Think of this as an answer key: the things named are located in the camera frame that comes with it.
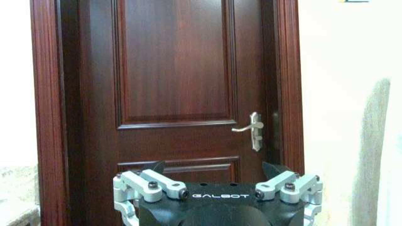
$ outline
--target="door trim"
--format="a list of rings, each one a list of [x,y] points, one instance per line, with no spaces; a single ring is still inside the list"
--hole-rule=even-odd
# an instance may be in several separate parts
[[[279,129],[277,134],[266,133],[265,142],[274,144],[269,145],[268,160],[303,174],[297,3],[296,0],[261,1],[261,7],[262,23],[273,23],[262,28],[264,61],[273,62],[264,68],[266,79],[272,81],[265,88],[266,98],[277,99],[277,103],[266,104],[265,129]],[[66,47],[74,48],[73,51],[80,48],[77,0],[30,0],[30,14],[41,222],[42,226],[81,225],[82,214],[74,207],[82,201],[80,185],[84,181],[74,177],[80,169],[73,167],[81,161],[80,132],[76,130],[80,105],[67,104],[80,98],[78,78],[73,77],[78,75],[80,61],[74,54],[63,55],[62,52]],[[276,123],[272,120],[274,114],[279,115]]]
[[[54,0],[30,0],[41,225],[67,225],[62,58]]]

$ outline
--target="door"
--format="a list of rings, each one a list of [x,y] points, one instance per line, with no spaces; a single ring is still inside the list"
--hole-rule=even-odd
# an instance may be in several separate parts
[[[149,161],[181,181],[262,181],[266,148],[230,131],[265,119],[260,0],[78,7],[86,224],[117,225],[112,177]]]

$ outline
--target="galbot logo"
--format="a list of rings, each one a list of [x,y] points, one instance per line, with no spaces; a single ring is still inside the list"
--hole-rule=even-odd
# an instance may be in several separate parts
[[[248,194],[221,194],[221,195],[213,195],[213,194],[193,194],[193,198],[210,198],[210,199],[240,199],[246,198]]]

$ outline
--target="lever handle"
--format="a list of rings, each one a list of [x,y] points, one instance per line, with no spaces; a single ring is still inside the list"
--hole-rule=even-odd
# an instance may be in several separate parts
[[[250,123],[248,126],[245,126],[244,128],[240,128],[240,129],[234,129],[234,128],[232,128],[232,132],[244,132],[245,130],[249,130],[249,129],[252,129],[252,128],[257,128],[257,129],[261,129],[264,127],[264,124],[260,122],[260,121],[257,121],[257,122],[254,122],[254,123]]]
[[[249,121],[250,124],[245,126],[244,128],[232,128],[232,132],[244,132],[245,130],[250,131],[250,142],[252,142],[252,149],[257,152],[262,146],[262,133],[261,128],[264,127],[264,124],[261,122],[260,114],[256,112],[252,112],[249,115]]]

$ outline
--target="silver metal bracket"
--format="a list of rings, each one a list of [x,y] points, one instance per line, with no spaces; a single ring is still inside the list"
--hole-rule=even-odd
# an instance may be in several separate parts
[[[260,201],[266,201],[273,199],[274,193],[280,191],[283,202],[293,204],[301,200],[305,203],[303,226],[312,226],[315,215],[321,211],[321,189],[323,184],[317,176],[297,177],[296,173],[284,171],[266,182],[254,185],[254,196]]]
[[[170,199],[184,200],[188,196],[185,184],[173,181],[150,169],[141,171],[140,176],[130,171],[118,173],[113,178],[114,210],[121,213],[125,226],[138,226],[134,206],[129,200],[144,198],[145,202],[157,202],[161,191]]]
[[[276,177],[265,182],[254,185],[254,196],[258,200],[272,200],[274,193],[280,190],[285,183],[292,183],[296,179],[296,174],[291,171],[284,171]]]
[[[261,128],[264,124],[261,123],[261,116],[258,113],[253,112],[249,115],[250,124],[244,128],[234,129],[232,128],[232,132],[244,132],[245,130],[250,130],[250,143],[252,143],[252,150],[256,152],[262,147],[262,131]]]
[[[170,180],[164,175],[158,174],[150,169],[141,171],[140,177],[144,178],[146,181],[156,181],[161,187],[161,190],[165,192],[165,195],[170,199],[186,199],[188,191],[182,182]]]

